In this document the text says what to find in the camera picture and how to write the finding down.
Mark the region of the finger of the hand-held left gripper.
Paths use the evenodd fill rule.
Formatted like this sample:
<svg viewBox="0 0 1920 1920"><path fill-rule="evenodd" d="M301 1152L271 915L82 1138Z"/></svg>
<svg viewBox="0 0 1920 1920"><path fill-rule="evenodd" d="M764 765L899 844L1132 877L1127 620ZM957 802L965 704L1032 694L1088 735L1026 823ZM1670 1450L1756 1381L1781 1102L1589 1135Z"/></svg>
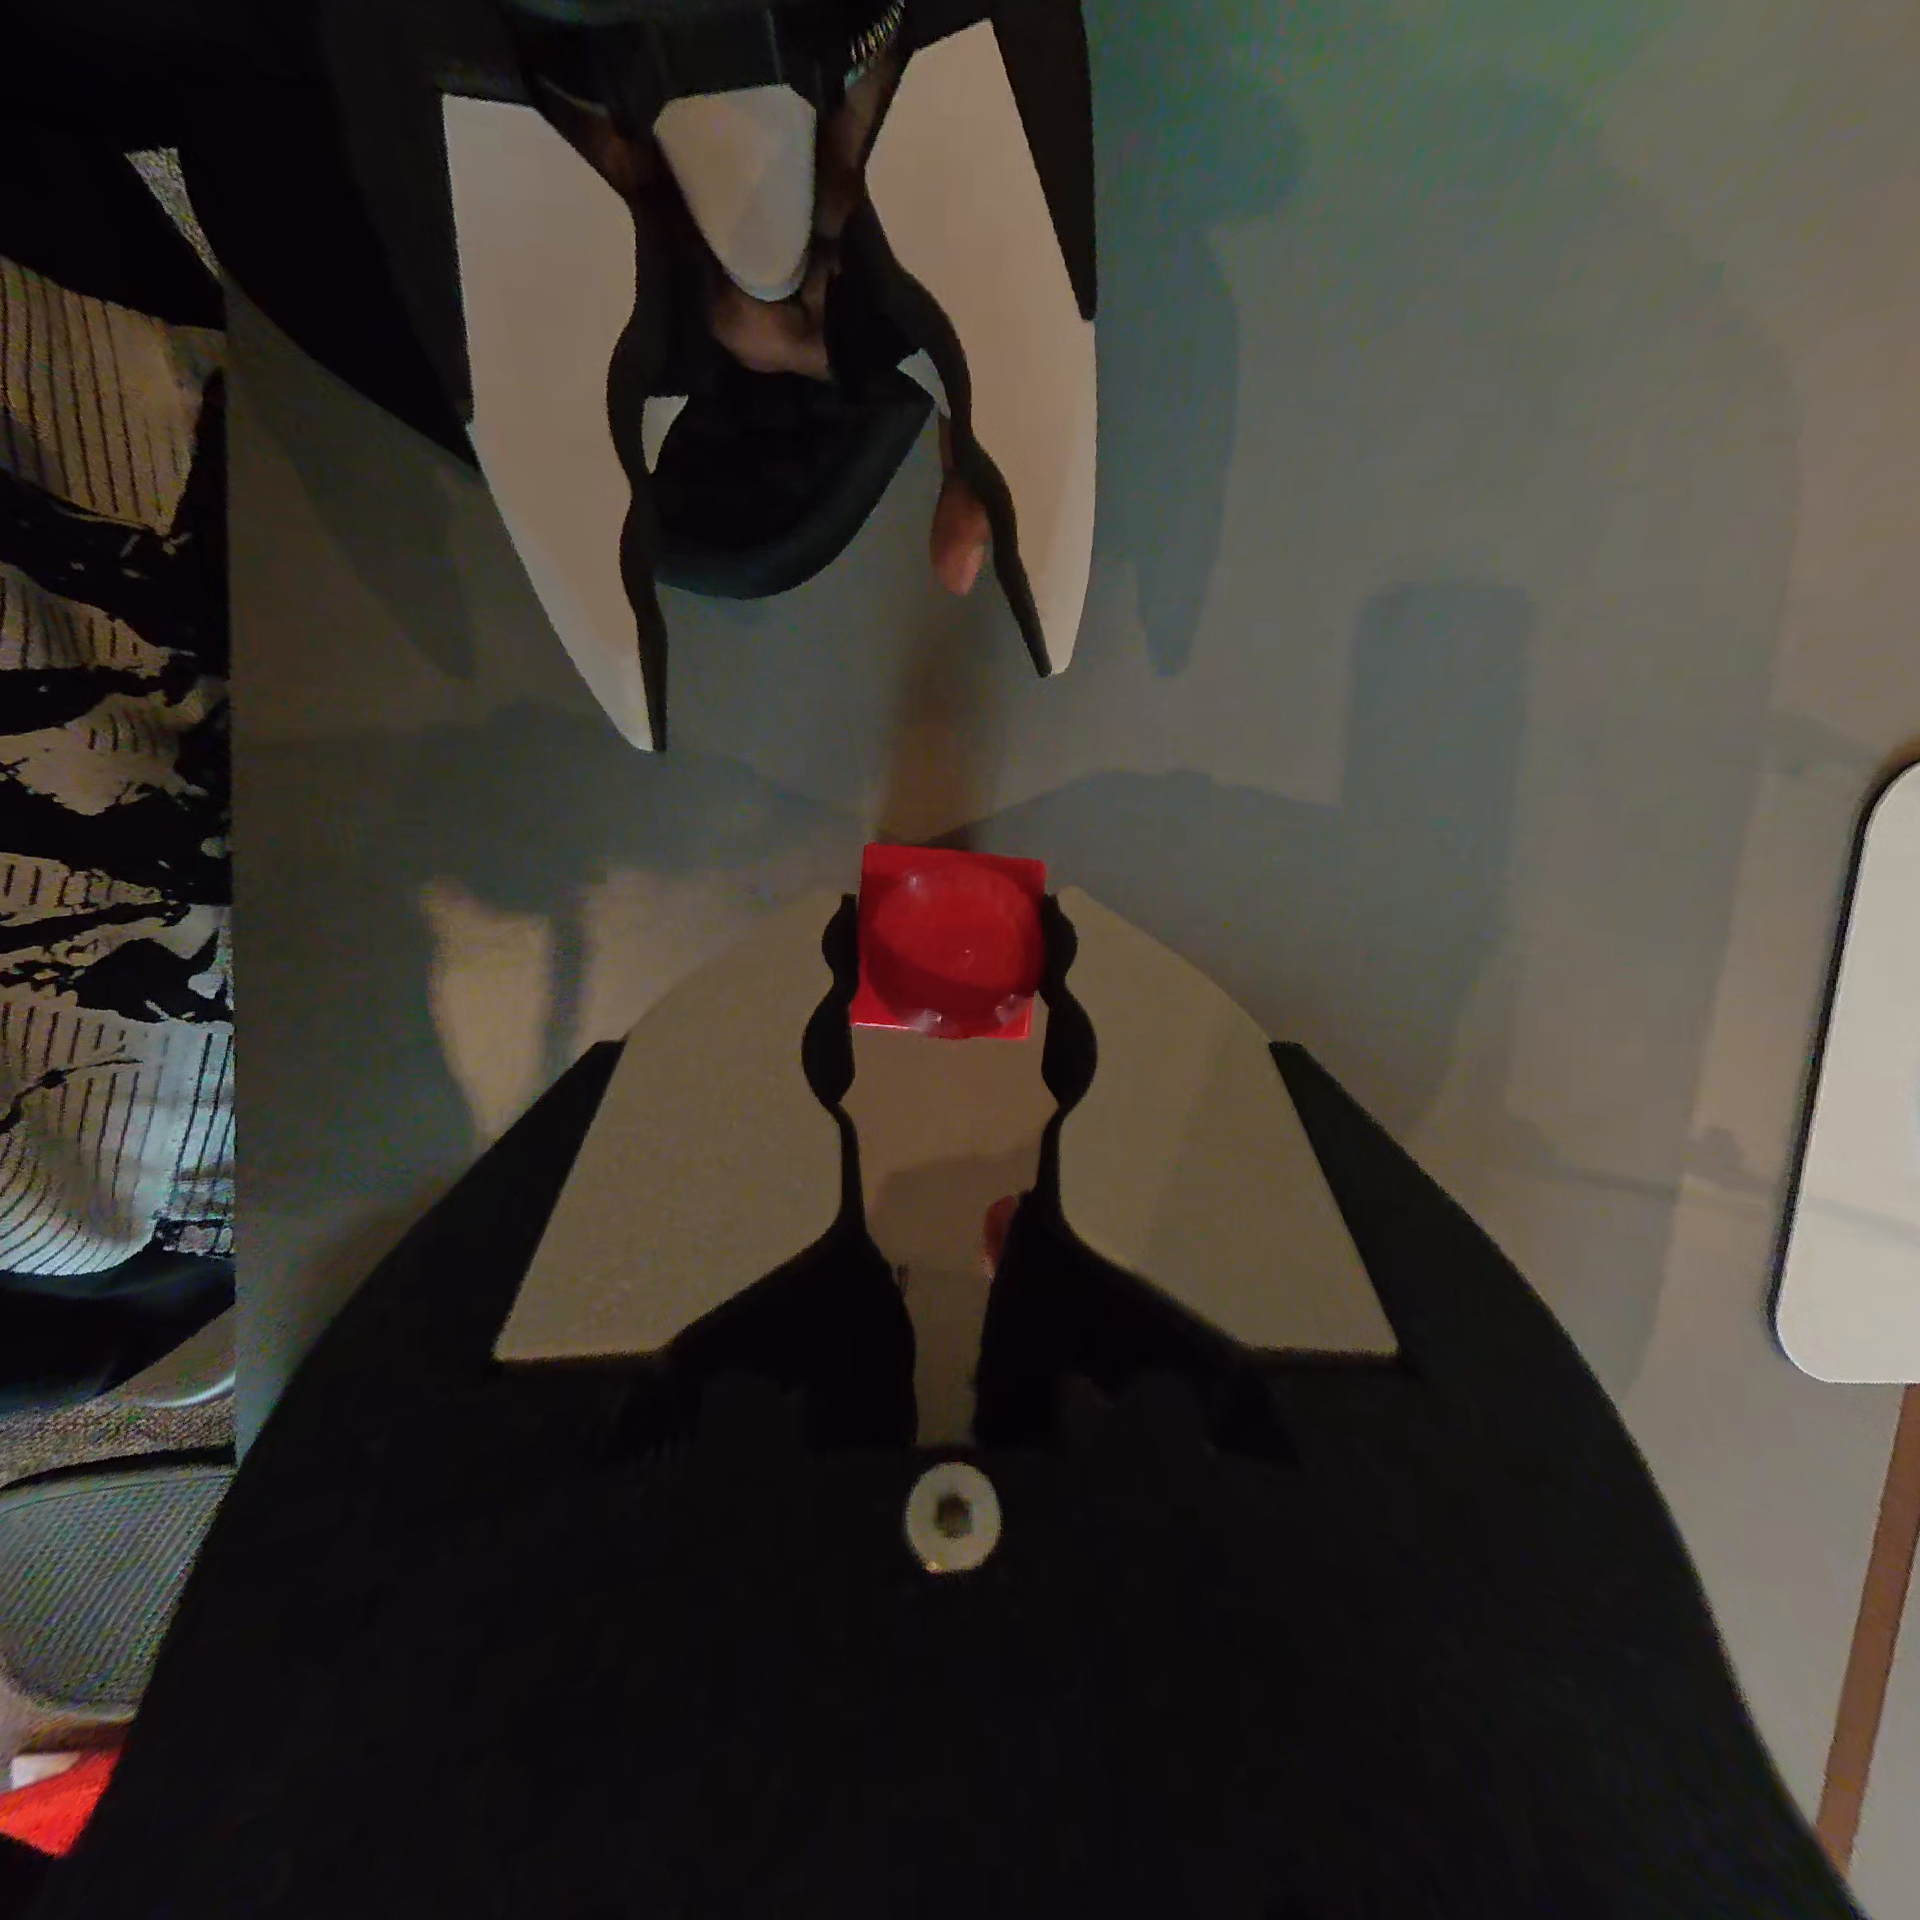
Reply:
<svg viewBox="0 0 1920 1920"><path fill-rule="evenodd" d="M1098 227L1079 15L917 15L867 158L862 247L935 367L1042 679L1066 672L1098 501Z"/></svg>
<svg viewBox="0 0 1920 1920"><path fill-rule="evenodd" d="M531 106L440 102L471 383L469 439L534 598L614 731L666 744L619 541L634 484L608 373L635 303L613 184Z"/></svg>

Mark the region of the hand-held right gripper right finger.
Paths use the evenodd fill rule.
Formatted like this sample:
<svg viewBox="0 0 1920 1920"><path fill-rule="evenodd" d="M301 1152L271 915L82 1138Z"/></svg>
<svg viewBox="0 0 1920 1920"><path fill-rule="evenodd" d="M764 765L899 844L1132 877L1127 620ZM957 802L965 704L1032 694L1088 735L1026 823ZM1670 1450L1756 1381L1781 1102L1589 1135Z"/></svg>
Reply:
<svg viewBox="0 0 1920 1920"><path fill-rule="evenodd" d="M1247 1355L1397 1358L1260 1021L1077 886L1042 962L1020 1104L1070 1242Z"/></svg>

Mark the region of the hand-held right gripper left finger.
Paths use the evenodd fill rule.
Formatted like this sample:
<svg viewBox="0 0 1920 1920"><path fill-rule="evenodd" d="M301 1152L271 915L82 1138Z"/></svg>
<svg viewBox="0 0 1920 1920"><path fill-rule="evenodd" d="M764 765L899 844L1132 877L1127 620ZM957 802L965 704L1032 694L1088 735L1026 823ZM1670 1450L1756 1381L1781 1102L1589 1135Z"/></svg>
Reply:
<svg viewBox="0 0 1920 1920"><path fill-rule="evenodd" d="M660 996L616 1048L503 1319L499 1362L653 1360L836 1250L912 1336L868 1232L848 1005L858 908L805 894Z"/></svg>

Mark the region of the red mega block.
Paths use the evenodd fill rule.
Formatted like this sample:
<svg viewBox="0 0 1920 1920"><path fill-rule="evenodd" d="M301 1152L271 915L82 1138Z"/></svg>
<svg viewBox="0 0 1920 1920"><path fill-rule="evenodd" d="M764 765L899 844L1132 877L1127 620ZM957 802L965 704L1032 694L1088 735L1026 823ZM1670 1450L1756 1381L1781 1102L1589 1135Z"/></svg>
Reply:
<svg viewBox="0 0 1920 1920"><path fill-rule="evenodd" d="M868 844L855 898L852 1028L1021 1042L1045 964L1035 856Z"/></svg>

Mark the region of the person's left forearm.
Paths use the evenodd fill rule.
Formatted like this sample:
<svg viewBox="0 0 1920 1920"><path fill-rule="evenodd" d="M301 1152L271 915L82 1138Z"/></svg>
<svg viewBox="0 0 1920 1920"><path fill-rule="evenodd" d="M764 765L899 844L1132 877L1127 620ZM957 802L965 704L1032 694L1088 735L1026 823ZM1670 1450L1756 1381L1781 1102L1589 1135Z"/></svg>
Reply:
<svg viewBox="0 0 1920 1920"><path fill-rule="evenodd" d="M226 278L320 367L474 467L405 316L322 75L320 4L4 4L4 108L173 151Z"/></svg>

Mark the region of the person's left hand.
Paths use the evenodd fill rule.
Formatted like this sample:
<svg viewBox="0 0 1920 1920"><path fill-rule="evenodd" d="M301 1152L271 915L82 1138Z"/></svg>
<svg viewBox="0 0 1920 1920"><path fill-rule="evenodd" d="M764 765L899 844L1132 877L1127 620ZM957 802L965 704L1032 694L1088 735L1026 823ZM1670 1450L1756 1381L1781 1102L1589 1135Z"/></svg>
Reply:
<svg viewBox="0 0 1920 1920"><path fill-rule="evenodd" d="M743 294L727 282L710 300L710 331L734 358L758 374L795 374L832 382L826 331L832 266L816 260L799 290L782 302ZM968 594L992 548L983 501L960 472L952 423L940 420L941 486L927 530L927 562L952 594Z"/></svg>

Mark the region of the black and white printed shirt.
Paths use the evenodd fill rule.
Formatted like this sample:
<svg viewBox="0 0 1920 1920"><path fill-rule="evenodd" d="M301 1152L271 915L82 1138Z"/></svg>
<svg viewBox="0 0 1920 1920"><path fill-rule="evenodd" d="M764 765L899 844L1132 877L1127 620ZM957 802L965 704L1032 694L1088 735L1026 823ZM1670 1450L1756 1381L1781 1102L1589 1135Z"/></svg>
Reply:
<svg viewBox="0 0 1920 1920"><path fill-rule="evenodd" d="M232 1252L223 294L133 159L4 122L4 1282Z"/></svg>

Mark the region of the white tray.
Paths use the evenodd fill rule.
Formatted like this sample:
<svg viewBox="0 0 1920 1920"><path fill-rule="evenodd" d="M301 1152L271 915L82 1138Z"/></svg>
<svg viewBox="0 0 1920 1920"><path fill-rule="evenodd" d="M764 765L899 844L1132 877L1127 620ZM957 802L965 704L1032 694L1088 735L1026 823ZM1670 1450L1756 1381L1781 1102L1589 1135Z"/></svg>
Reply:
<svg viewBox="0 0 1920 1920"><path fill-rule="evenodd" d="M1918 1381L1918 764L1856 829L1771 1292L1788 1360L1828 1386Z"/></svg>

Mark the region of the person's mesh office chair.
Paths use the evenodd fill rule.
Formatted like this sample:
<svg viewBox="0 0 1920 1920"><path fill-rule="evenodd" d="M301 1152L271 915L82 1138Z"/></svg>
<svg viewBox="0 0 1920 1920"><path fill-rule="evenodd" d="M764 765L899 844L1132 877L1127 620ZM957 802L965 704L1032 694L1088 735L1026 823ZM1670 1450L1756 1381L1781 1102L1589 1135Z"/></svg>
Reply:
<svg viewBox="0 0 1920 1920"><path fill-rule="evenodd" d="M229 1314L99 1396L4 1412L4 1784L131 1723L232 1484L232 1438Z"/></svg>

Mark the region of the orange traffic cone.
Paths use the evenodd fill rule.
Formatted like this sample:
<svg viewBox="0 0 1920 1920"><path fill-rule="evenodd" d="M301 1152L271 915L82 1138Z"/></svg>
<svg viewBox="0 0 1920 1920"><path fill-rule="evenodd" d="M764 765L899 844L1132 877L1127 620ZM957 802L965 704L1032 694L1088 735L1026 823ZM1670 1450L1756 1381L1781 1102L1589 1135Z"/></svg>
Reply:
<svg viewBox="0 0 1920 1920"><path fill-rule="evenodd" d="M2 1766L4 1845L67 1856L100 1803L119 1758L112 1743L12 1758Z"/></svg>

